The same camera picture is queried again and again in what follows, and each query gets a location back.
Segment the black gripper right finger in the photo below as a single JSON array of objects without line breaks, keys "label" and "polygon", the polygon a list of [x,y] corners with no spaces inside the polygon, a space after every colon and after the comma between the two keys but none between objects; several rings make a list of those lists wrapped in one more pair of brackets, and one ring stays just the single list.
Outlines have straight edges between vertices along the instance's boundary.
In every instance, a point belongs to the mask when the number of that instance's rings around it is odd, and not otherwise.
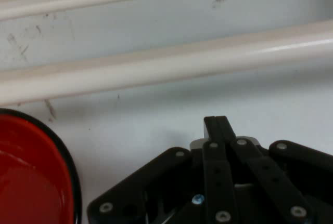
[{"label": "black gripper right finger", "polygon": [[236,223],[332,223],[332,156],[287,141],[227,145]]}]

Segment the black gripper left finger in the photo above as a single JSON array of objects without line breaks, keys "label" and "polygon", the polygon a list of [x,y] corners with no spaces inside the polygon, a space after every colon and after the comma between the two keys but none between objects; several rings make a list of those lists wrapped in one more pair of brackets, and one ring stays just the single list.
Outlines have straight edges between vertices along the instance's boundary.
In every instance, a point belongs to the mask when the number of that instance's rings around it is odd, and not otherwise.
[{"label": "black gripper left finger", "polygon": [[236,139],[224,116],[204,118],[196,149],[173,147],[93,200],[89,223],[236,223],[227,145]]}]

